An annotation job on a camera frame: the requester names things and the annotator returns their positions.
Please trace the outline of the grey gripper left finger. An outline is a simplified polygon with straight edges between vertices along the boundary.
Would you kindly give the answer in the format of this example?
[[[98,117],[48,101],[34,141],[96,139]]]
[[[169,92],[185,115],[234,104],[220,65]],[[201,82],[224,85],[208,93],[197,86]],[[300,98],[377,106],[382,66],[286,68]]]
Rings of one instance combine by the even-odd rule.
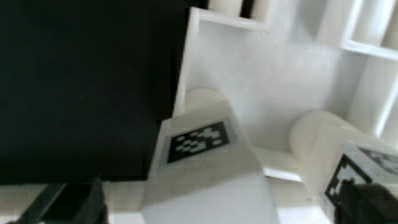
[[[12,224],[108,224],[101,181],[50,184]]]

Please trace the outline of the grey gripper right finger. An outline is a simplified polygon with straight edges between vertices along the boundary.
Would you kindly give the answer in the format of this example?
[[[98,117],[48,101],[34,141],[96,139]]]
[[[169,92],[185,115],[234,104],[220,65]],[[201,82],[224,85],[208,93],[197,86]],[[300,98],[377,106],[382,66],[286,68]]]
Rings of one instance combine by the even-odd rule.
[[[380,184],[345,184],[334,224],[398,224],[398,198]]]

